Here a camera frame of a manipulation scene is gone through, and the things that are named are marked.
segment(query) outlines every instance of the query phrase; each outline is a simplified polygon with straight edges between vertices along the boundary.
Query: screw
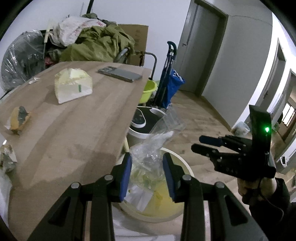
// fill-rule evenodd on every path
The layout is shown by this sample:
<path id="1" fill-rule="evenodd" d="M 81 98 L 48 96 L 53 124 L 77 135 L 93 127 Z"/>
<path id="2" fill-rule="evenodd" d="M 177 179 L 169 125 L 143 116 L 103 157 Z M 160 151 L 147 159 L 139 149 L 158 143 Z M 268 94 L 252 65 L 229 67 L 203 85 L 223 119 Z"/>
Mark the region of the screw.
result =
<path id="1" fill-rule="evenodd" d="M 184 181 L 190 181 L 190 180 L 191 180 L 191 176 L 188 175 L 188 174 L 185 174 L 185 175 L 182 176 L 182 179 L 183 179 Z"/>
<path id="2" fill-rule="evenodd" d="M 215 185 L 217 188 L 224 188 L 225 187 L 224 183 L 222 183 L 222 182 L 216 182 Z"/>
<path id="3" fill-rule="evenodd" d="M 110 174 L 108 174 L 108 175 L 106 175 L 106 176 L 104 177 L 104 179 L 105 179 L 106 181 L 111 181 L 111 180 L 113 179 L 113 176 L 110 175 Z"/>
<path id="4" fill-rule="evenodd" d="M 80 184 L 77 182 L 71 184 L 71 188 L 73 188 L 73 189 L 77 189 L 77 188 L 79 188 L 79 186 L 80 186 Z"/>

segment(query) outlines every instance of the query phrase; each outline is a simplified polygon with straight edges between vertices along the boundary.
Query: wooden tabletop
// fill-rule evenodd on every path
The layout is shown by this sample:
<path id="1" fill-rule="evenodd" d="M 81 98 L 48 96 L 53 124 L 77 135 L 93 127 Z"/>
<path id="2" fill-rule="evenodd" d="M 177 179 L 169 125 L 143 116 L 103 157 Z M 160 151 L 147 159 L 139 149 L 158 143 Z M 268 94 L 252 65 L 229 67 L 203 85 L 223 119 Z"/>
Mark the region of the wooden tabletop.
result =
<path id="1" fill-rule="evenodd" d="M 107 66 L 143 78 L 128 83 L 96 73 Z M 65 68 L 86 71 L 93 78 L 93 93 L 58 104 L 54 75 Z M 149 69 L 132 65 L 63 62 L 38 74 L 38 82 L 20 86 L 0 105 L 0 131 L 18 160 L 9 175 L 9 228 L 18 241 L 27 240 L 72 182 L 91 183 L 111 171 L 149 75 Z M 17 136 L 4 125 L 21 105 L 32 116 Z"/>

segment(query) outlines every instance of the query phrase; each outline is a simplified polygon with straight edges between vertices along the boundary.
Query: trolley handle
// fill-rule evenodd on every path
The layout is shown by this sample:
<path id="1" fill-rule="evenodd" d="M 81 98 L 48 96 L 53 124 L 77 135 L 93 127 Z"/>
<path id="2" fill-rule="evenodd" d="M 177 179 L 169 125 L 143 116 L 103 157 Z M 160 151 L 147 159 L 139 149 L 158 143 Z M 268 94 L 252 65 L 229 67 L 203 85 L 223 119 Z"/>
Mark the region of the trolley handle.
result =
<path id="1" fill-rule="evenodd" d="M 173 60 L 175 60 L 176 56 L 177 56 L 177 46 L 176 46 L 176 44 L 174 42 L 172 42 L 172 41 L 168 41 L 168 49 L 169 49 L 169 52 L 173 51 L 173 53 L 174 53 Z"/>

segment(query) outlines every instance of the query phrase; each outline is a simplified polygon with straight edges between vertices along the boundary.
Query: green tarp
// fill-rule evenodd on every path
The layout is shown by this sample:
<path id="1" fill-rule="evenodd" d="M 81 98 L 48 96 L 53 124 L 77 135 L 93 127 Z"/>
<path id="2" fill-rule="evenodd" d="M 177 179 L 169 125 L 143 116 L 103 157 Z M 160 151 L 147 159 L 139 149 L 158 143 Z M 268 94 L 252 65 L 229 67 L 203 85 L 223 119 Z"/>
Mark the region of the green tarp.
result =
<path id="1" fill-rule="evenodd" d="M 93 26 L 80 33 L 75 44 L 68 46 L 59 61 L 103 61 L 113 62 L 125 47 L 134 53 L 134 39 L 119 26 Z"/>

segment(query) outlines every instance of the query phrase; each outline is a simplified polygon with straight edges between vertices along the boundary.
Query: doorway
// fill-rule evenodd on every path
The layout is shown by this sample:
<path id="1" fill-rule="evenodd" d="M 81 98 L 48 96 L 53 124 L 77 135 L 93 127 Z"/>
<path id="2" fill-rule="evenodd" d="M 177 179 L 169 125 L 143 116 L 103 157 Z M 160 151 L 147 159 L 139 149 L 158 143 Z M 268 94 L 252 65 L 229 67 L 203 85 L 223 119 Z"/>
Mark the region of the doorway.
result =
<path id="1" fill-rule="evenodd" d="M 275 132 L 271 137 L 271 152 L 277 160 L 283 151 L 287 149 L 296 134 L 296 75 L 291 72 L 284 92 L 282 101 L 279 103 Z"/>
<path id="2" fill-rule="evenodd" d="M 277 51 L 276 51 L 273 65 L 272 65 L 271 72 L 264 86 L 264 89 L 260 97 L 258 98 L 256 106 L 260 106 L 264 110 L 268 109 L 281 82 L 285 65 L 286 65 L 286 59 L 285 59 L 283 50 L 281 48 L 281 45 L 278 41 Z"/>
<path id="3" fill-rule="evenodd" d="M 225 33 L 227 16 L 214 6 L 191 1 L 174 68 L 185 79 L 180 90 L 201 96 Z"/>

